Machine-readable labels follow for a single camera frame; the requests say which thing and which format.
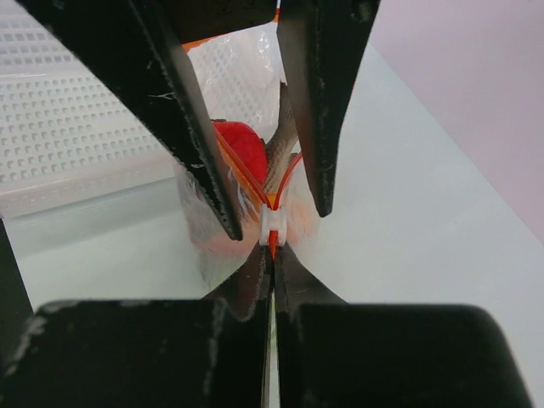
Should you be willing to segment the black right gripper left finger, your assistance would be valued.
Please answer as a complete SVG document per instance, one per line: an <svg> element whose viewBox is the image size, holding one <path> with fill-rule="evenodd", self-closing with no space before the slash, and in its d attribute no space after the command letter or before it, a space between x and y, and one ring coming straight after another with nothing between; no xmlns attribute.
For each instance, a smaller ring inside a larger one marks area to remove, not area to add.
<svg viewBox="0 0 544 408"><path fill-rule="evenodd" d="M70 299L25 324L4 407L265 407L272 265L255 246L203 297Z"/></svg>

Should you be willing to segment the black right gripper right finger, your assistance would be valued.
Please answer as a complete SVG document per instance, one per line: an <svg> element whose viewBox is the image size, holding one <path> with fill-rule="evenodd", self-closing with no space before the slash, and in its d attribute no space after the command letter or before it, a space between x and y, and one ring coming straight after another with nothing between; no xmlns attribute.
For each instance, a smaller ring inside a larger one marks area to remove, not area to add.
<svg viewBox="0 0 544 408"><path fill-rule="evenodd" d="M530 407L507 339L470 304L351 303L275 254L283 407Z"/></svg>

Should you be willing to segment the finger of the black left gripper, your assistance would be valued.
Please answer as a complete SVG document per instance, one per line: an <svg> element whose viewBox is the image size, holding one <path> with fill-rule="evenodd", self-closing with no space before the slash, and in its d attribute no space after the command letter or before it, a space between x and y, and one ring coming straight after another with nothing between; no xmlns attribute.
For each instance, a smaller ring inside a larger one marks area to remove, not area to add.
<svg viewBox="0 0 544 408"><path fill-rule="evenodd" d="M322 218L332 213L340 135L379 9L378 0L280 2L280 56Z"/></svg>
<svg viewBox="0 0 544 408"><path fill-rule="evenodd" d="M241 221L196 73L183 47L200 32L195 1L22 1L193 176L227 236Z"/></svg>

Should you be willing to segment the clear zip top bag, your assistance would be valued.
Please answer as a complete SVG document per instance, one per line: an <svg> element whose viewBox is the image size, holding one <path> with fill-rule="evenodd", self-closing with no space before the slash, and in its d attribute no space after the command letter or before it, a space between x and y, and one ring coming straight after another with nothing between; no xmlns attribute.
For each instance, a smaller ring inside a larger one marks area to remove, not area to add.
<svg viewBox="0 0 544 408"><path fill-rule="evenodd" d="M276 38L278 20L274 15L268 23L201 40L188 52L212 122L244 122L264 143L277 127L280 81L286 82ZM184 165L175 167L192 261L207 290L233 275L253 249L276 252L283 246L303 247L320 224L298 142L279 190L267 195L216 133L241 221L241 240L227 236Z"/></svg>

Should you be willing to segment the grey toy fish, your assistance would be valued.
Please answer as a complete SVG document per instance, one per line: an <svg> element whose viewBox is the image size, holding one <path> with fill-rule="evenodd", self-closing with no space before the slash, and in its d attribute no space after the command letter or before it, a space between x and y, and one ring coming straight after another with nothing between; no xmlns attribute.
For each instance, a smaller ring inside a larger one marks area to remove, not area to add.
<svg viewBox="0 0 544 408"><path fill-rule="evenodd" d="M276 194L281 181L294 160L293 152L298 142L298 130L286 82L280 81L279 111L277 127L268 142L264 144L267 170L263 182L265 194Z"/></svg>

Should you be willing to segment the red toy apple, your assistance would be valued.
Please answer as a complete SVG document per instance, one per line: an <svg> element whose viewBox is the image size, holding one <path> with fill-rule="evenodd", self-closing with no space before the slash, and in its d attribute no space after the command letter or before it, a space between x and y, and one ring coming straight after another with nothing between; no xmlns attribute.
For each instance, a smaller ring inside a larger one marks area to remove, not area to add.
<svg viewBox="0 0 544 408"><path fill-rule="evenodd" d="M264 140L244 122L220 119L212 123L258 184L263 186L268 171Z"/></svg>

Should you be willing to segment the white perforated plastic basket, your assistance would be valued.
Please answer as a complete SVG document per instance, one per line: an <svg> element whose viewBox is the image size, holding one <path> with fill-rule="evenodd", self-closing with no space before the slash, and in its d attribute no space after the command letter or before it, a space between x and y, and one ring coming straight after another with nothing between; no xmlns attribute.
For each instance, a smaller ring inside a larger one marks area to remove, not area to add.
<svg viewBox="0 0 544 408"><path fill-rule="evenodd" d="M1 4L1 215L173 176L159 141L13 1Z"/></svg>

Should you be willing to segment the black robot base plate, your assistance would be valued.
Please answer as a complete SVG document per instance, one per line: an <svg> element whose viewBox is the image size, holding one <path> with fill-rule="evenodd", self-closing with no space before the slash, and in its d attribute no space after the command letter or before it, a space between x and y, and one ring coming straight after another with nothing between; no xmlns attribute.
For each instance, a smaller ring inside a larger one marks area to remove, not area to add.
<svg viewBox="0 0 544 408"><path fill-rule="evenodd" d="M1 222L1 368L33 309L4 222Z"/></svg>

